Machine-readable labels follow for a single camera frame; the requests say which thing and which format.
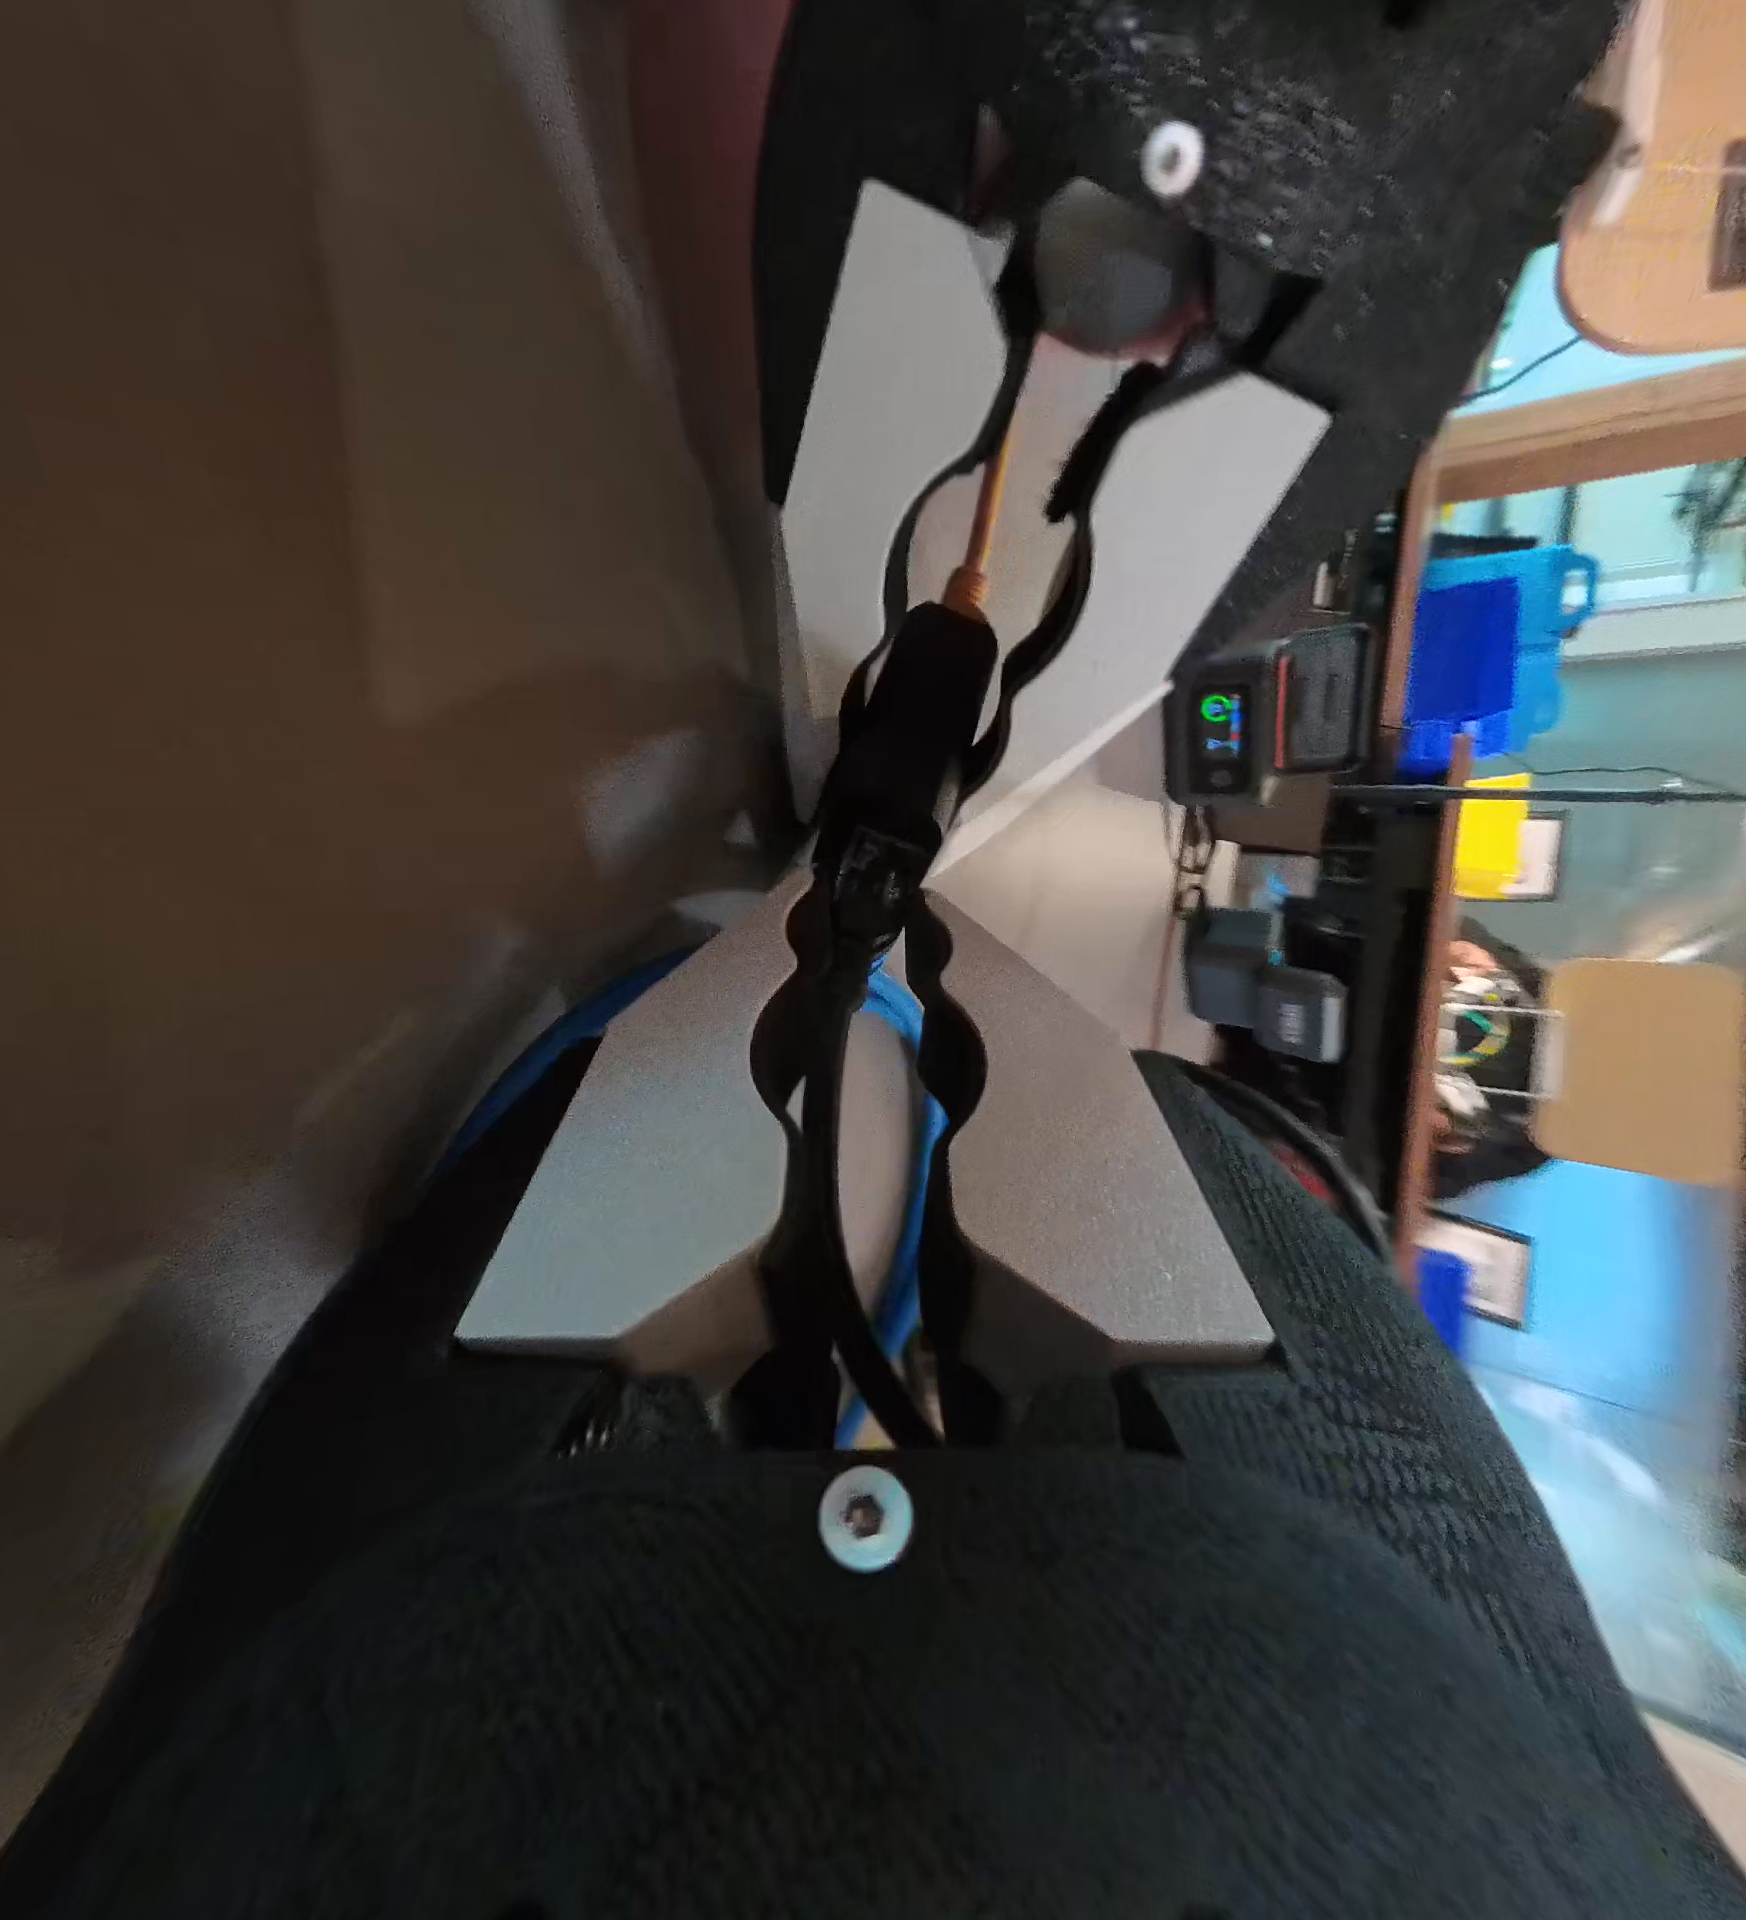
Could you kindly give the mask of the plywood board with label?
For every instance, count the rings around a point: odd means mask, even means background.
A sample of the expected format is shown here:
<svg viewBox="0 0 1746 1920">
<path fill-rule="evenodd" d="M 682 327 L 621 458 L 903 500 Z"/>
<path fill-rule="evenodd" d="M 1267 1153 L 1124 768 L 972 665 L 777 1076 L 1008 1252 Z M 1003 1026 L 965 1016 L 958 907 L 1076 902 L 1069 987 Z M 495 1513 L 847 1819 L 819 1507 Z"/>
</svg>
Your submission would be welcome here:
<svg viewBox="0 0 1746 1920">
<path fill-rule="evenodd" d="M 1609 351 L 1746 351 L 1746 3 L 1633 3 L 1590 100 L 1618 127 L 1562 218 L 1566 316 Z"/>
</svg>

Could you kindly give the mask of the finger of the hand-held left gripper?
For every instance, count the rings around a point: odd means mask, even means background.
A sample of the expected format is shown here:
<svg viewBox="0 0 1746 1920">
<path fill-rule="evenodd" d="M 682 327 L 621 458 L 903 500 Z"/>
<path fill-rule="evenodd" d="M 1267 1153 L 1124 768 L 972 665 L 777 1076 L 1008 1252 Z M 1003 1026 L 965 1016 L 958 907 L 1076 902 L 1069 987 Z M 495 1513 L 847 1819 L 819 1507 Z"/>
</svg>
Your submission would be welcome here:
<svg viewBox="0 0 1746 1920">
<path fill-rule="evenodd" d="M 1059 605 L 1076 536 L 1043 512 L 1066 455 L 1117 378 L 1117 364 L 1060 344 L 1033 351 L 986 574 L 986 617 L 1003 649 L 1030 638 Z M 1326 424 L 1314 404 L 1236 376 L 1127 432 L 1086 522 L 1093 581 L 1077 629 L 1012 702 L 1003 760 L 961 804 L 948 863 L 981 852 L 1164 706 L 1181 652 L 1213 614 Z"/>
<path fill-rule="evenodd" d="M 863 184 L 775 532 L 799 821 L 836 754 L 846 686 L 887 634 L 890 570 L 907 581 L 893 554 L 910 556 L 910 517 L 965 462 L 1003 387 L 1003 262 L 1001 242 L 886 183 Z"/>
</svg>

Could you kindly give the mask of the black battery pack with screen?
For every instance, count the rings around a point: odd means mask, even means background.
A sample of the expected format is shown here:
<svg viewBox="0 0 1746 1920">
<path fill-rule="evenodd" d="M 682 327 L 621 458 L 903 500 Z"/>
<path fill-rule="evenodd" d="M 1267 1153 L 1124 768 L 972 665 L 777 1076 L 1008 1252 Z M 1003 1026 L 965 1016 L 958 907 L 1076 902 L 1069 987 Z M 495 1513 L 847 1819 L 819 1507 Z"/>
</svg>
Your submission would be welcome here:
<svg viewBox="0 0 1746 1920">
<path fill-rule="evenodd" d="M 1200 662 L 1166 706 L 1168 798 L 1261 804 L 1283 780 L 1355 773 L 1369 754 L 1376 658 L 1369 624 L 1332 618 Z"/>
</svg>

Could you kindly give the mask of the yellow plastic bin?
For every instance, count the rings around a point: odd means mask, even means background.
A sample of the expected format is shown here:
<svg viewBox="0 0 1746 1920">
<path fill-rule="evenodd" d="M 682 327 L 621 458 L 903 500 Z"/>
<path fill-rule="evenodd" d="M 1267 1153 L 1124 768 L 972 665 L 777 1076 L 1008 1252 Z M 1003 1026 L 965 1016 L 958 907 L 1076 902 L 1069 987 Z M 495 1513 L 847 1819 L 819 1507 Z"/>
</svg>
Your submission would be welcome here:
<svg viewBox="0 0 1746 1920">
<path fill-rule="evenodd" d="M 1560 897 L 1569 821 L 1536 812 L 1535 775 L 1468 780 L 1454 842 L 1454 895 L 1468 902 L 1548 902 Z"/>
</svg>

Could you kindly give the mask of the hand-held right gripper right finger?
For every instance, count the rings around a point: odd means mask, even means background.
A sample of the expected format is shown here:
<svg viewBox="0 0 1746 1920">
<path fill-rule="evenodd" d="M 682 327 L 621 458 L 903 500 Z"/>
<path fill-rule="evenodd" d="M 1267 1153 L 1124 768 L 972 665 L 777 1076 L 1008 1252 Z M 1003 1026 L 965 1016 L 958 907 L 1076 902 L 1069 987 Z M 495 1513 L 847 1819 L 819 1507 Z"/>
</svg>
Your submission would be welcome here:
<svg viewBox="0 0 1746 1920">
<path fill-rule="evenodd" d="M 918 1231 L 942 1439 L 1001 1440 L 1063 1382 L 1267 1361 L 1271 1320 L 1120 1035 L 942 895 L 904 947 L 945 1114 Z"/>
</svg>

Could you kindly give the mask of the black shelf rack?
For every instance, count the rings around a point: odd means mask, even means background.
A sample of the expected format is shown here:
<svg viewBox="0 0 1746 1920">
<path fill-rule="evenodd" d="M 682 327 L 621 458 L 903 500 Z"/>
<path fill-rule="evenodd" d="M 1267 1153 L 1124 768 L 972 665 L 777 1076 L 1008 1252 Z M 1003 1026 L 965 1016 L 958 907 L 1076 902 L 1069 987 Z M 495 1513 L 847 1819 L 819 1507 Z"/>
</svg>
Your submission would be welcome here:
<svg viewBox="0 0 1746 1920">
<path fill-rule="evenodd" d="M 1368 748 L 1335 778 L 1325 815 L 1326 902 L 1351 927 L 1351 1026 L 1332 1069 L 1329 1114 L 1348 1165 L 1389 1226 L 1389 1253 L 1412 1273 L 1431 1194 L 1437 974 L 1454 924 L 1454 778 L 1467 743 L 1436 784 L 1402 773 L 1406 693 L 1430 512 L 1399 503 L 1365 550 L 1362 600 L 1372 617 Z"/>
</svg>

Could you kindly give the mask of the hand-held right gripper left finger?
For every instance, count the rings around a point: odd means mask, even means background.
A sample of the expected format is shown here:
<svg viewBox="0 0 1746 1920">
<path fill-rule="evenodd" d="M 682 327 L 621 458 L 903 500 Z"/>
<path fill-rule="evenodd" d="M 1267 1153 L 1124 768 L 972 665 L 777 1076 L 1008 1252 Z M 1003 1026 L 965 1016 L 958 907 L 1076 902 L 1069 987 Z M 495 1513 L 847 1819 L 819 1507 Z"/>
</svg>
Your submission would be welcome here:
<svg viewBox="0 0 1746 1920">
<path fill-rule="evenodd" d="M 839 1208 L 847 1001 L 805 1025 L 812 876 L 777 882 L 619 1016 L 455 1326 L 470 1357 L 731 1392 L 753 1443 L 836 1439 L 853 1263 Z"/>
</svg>

